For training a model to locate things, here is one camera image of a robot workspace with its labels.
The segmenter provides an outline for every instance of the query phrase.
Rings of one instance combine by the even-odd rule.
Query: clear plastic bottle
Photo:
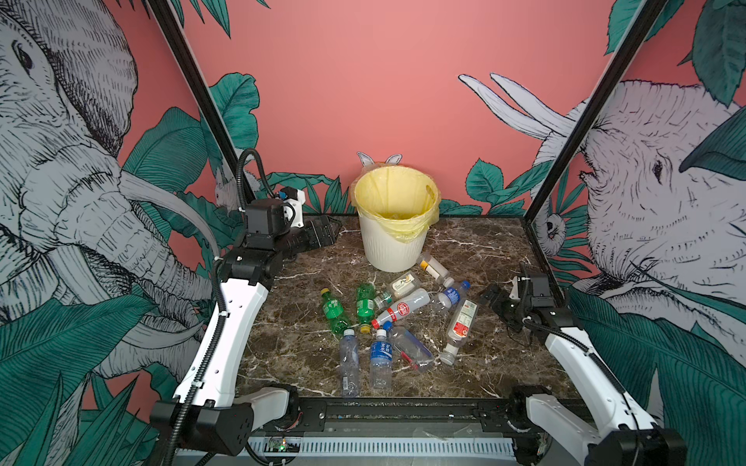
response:
[[[448,310],[456,306],[462,297],[466,297],[466,292],[471,288],[471,284],[466,280],[458,283],[456,286],[446,288],[438,293],[433,301],[433,307],[442,314],[448,314]]]
[[[339,374],[342,378],[342,398],[360,396],[360,360],[357,358],[357,338],[353,329],[345,330],[339,341]]]
[[[468,299],[462,300],[456,310],[448,331],[445,336],[448,343],[440,353],[440,360],[445,364],[453,365],[456,362],[456,354],[459,352],[471,332],[471,323],[477,315],[478,305]]]
[[[389,332],[389,340],[394,350],[401,354],[401,358],[407,361],[413,370],[424,374],[435,366],[435,356],[409,330],[400,326],[394,327],[391,322],[386,322],[383,329]]]
[[[374,391],[391,390],[392,348],[386,340],[386,331],[378,329],[371,345],[371,388]]]
[[[448,288],[454,284],[455,280],[451,277],[451,273],[448,269],[443,267],[443,265],[438,262],[435,257],[432,257],[430,253],[420,254],[420,257],[417,258],[417,263],[422,267],[422,270],[432,275],[439,285]]]
[[[407,272],[389,283],[380,295],[373,298],[373,301],[377,309],[385,309],[394,301],[407,296],[420,286],[422,286],[422,283],[419,278],[415,277],[412,272]]]
[[[350,328],[350,321],[345,315],[345,309],[339,300],[331,294],[329,288],[322,289],[322,305],[324,314],[329,320],[329,328],[334,335],[342,335]]]
[[[357,287],[357,321],[360,322],[360,333],[371,332],[371,321],[375,309],[375,285],[367,282]]]
[[[417,288],[407,296],[396,301],[371,321],[373,328],[378,330],[386,322],[396,322],[407,317],[410,312],[416,311],[430,302],[430,295],[424,288]]]

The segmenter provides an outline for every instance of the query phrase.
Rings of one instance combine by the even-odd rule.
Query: small animal illustration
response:
[[[369,155],[364,154],[363,152],[358,152],[357,156],[360,157],[360,163],[362,163],[364,167],[376,165],[376,163],[377,163],[377,162],[375,162],[373,160],[372,157],[370,157]],[[404,158],[404,156],[402,156],[401,154],[392,155],[391,157],[389,157],[388,159],[386,159],[386,162],[384,162],[384,163],[385,164],[389,164],[389,165],[398,165],[401,162],[401,159],[403,159],[403,158]]]

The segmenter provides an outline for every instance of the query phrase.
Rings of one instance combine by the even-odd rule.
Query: brown marble surface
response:
[[[342,302],[351,321],[355,291],[372,281],[377,291],[400,274],[378,271],[368,264],[355,217],[342,218],[337,243],[299,255],[287,263],[275,281],[244,352],[236,381],[237,394],[249,394],[270,382],[289,383],[301,396],[339,396],[339,343],[330,332],[321,309],[319,291],[329,288]],[[456,279],[469,280],[469,296],[492,282],[505,282],[518,273],[518,263],[536,264],[524,231],[516,219],[442,218],[430,228],[425,251],[430,251]],[[414,272],[429,292],[438,286],[420,268]],[[445,326],[430,306],[401,323],[438,355],[445,346]],[[399,397],[507,397],[516,383],[542,384],[556,396],[577,397],[567,374],[551,354],[527,334],[513,336],[490,309],[479,309],[471,336],[453,367],[436,362],[426,374],[417,374],[395,359],[393,395]],[[373,396],[368,384],[370,335],[356,332],[360,341],[361,396]]]

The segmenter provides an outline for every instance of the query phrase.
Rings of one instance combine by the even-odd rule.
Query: black metal frame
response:
[[[177,22],[174,15],[171,13],[171,7],[169,6],[169,0],[148,0],[151,10],[153,10],[153,16],[155,16],[160,30],[163,32],[166,41],[169,43],[171,52],[176,58],[176,62],[181,68],[181,72],[184,74],[189,88],[192,90],[199,110],[202,112],[202,116],[207,123],[215,137],[215,141],[218,143],[218,148],[223,154],[228,166],[231,168],[231,173],[236,173],[236,167],[238,166],[238,157],[233,149],[233,143],[231,142],[231,136],[223,125],[222,118],[215,108],[215,103],[210,95],[210,89],[202,79],[202,74],[199,71],[199,67],[195,62],[192,52],[189,49],[187,40],[184,38],[184,34],[181,31],[181,25]],[[255,197],[254,193],[248,187],[248,181],[244,180],[243,183],[244,193],[246,195],[246,201],[252,202]]]
[[[611,63],[606,68],[604,76],[601,77],[593,95],[588,100],[586,109],[580,115],[572,132],[570,132],[570,136],[568,136],[565,145],[559,152],[557,160],[554,161],[542,187],[539,188],[536,197],[531,201],[531,205],[528,207],[524,216],[527,222],[531,223],[536,218],[539,209],[544,205],[544,202],[551,194],[557,181],[560,180],[567,165],[577,153],[580,144],[593,126],[598,114],[602,111],[604,105],[606,105],[606,100],[611,96],[616,85],[627,71],[627,67],[632,63],[640,45],[645,41],[645,37],[648,35],[653,23],[658,19],[658,15],[660,15],[666,2],[667,0],[647,0],[642,5],[642,10],[635,18],[635,22],[630,26],[627,35],[624,36],[617,52],[614,53]]]

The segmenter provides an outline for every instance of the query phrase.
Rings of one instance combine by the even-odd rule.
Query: yellow plastic bag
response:
[[[438,221],[440,191],[433,178],[399,165],[360,175],[350,188],[351,202],[397,241],[408,243]]]

